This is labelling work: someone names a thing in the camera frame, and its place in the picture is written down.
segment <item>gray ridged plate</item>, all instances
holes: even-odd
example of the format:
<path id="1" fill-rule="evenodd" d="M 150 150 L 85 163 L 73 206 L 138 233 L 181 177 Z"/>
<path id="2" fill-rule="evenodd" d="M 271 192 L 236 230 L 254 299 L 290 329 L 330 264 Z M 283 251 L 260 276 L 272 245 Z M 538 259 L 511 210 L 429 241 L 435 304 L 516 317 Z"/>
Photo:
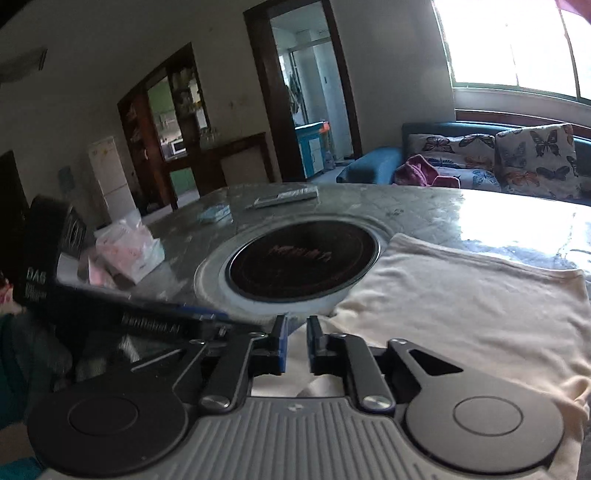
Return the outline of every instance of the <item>gray ridged plate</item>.
<path id="1" fill-rule="evenodd" d="M 70 477 L 47 471 L 41 480 Z M 344 398 L 248 398 L 240 410 L 204 417 L 168 457 L 121 480 L 479 479 L 430 463 L 391 419 Z M 501 478 L 542 480 L 542 469 Z"/>

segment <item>window frame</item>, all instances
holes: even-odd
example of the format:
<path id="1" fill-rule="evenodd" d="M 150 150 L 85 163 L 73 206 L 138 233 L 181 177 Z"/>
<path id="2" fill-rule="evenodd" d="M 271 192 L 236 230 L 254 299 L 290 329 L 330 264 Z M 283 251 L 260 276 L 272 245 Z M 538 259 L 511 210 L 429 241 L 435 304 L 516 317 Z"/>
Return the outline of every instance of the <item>window frame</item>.
<path id="1" fill-rule="evenodd" d="M 450 74 L 450 78 L 452 81 L 452 87 L 480 88 L 480 89 L 490 89 L 490 90 L 510 90 L 513 92 L 536 93 L 538 95 L 560 98 L 562 100 L 570 100 L 573 102 L 582 103 L 583 105 L 591 106 L 591 99 L 587 99 L 587 98 L 584 98 L 581 96 L 581 89 L 580 89 L 580 85 L 579 85 L 579 72 L 577 70 L 577 63 L 576 63 L 576 59 L 574 57 L 574 50 L 573 50 L 573 45 L 570 41 L 569 31 L 566 27 L 566 23 L 564 22 L 564 17 L 562 14 L 562 10 L 560 9 L 560 6 L 558 4 L 558 0 L 554 0 L 554 2 L 556 4 L 556 8 L 557 8 L 558 14 L 560 16 L 560 21 L 562 23 L 562 27 L 564 30 L 564 36 L 566 38 L 566 43 L 569 46 L 570 61 L 571 61 L 571 65 L 573 67 L 574 86 L 575 86 L 575 90 L 577 93 L 576 96 L 565 95 L 563 93 L 557 93 L 557 92 L 550 92 L 547 90 L 537 90 L 537 89 L 533 89 L 533 88 L 522 87 L 519 85 L 503 85 L 503 84 L 498 84 L 498 83 L 476 83 L 476 82 L 458 82 L 458 81 L 456 81 L 455 72 L 453 70 L 452 53 L 450 51 L 449 44 L 447 42 L 443 21 L 441 20 L 441 15 L 439 13 L 439 9 L 437 8 L 436 0 L 431 0 L 431 3 L 433 5 L 433 11 L 435 12 L 435 16 L 437 18 L 437 23 L 439 25 L 439 31 L 441 34 L 441 40 L 443 42 L 443 50 L 445 51 L 447 65 L 449 68 L 449 74 Z"/>

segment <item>wooden table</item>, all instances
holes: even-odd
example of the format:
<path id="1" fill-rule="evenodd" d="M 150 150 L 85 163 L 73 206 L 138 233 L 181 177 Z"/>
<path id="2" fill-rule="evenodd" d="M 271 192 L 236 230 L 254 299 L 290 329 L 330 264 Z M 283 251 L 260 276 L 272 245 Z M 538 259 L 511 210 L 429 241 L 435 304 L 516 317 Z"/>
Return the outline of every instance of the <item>wooden table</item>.
<path id="1" fill-rule="evenodd" d="M 209 168 L 211 170 L 221 171 L 221 162 L 224 158 L 230 157 L 232 155 L 255 147 L 259 148 L 261 152 L 262 161 L 265 166 L 267 178 L 270 183 L 273 183 L 275 181 L 275 178 L 273 176 L 273 167 L 271 165 L 271 156 L 269 155 L 269 148 L 267 146 L 265 132 L 260 132 L 255 135 L 239 138 L 238 140 L 233 140 L 226 144 L 217 145 L 208 150 L 201 150 L 200 155 L 187 155 L 182 158 L 176 158 L 175 160 L 165 162 L 164 173 L 168 181 L 168 192 L 171 198 L 171 205 L 173 210 L 178 209 L 178 197 L 176 195 L 176 192 L 174 191 L 173 183 L 170 179 L 171 172 L 177 170 L 184 170 L 185 168 L 192 169 L 193 175 L 195 175 L 196 171 L 199 168 Z M 220 185 L 219 187 L 225 186 L 228 186 L 228 184 L 225 182 L 224 179 L 224 184 Z M 209 191 L 206 192 L 200 192 L 200 195 L 206 195 L 213 190 L 215 190 L 215 188 L 211 188 L 209 189 Z"/>

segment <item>teal sleeve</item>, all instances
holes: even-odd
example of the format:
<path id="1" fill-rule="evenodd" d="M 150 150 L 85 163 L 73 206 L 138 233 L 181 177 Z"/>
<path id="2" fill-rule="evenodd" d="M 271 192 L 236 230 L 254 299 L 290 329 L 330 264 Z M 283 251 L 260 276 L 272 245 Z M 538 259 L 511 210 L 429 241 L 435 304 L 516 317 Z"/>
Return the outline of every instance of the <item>teal sleeve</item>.
<path id="1" fill-rule="evenodd" d="M 0 317 L 0 430 L 21 421 L 27 406 L 27 385 L 12 346 L 12 320 L 12 315 Z"/>
<path id="2" fill-rule="evenodd" d="M 35 480 L 43 469 L 34 458 L 22 458 L 16 462 L 0 466 L 2 480 Z"/>

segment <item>microwave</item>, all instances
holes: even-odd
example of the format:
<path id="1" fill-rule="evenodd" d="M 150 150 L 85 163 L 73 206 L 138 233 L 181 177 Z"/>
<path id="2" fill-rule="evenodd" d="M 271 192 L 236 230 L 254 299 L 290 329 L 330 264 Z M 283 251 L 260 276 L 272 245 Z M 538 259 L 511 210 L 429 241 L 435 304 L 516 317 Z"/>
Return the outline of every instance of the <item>microwave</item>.
<path id="1" fill-rule="evenodd" d="M 187 151 L 182 138 L 170 142 L 170 146 L 173 149 L 173 155 L 178 155 L 179 153 L 185 153 Z"/>

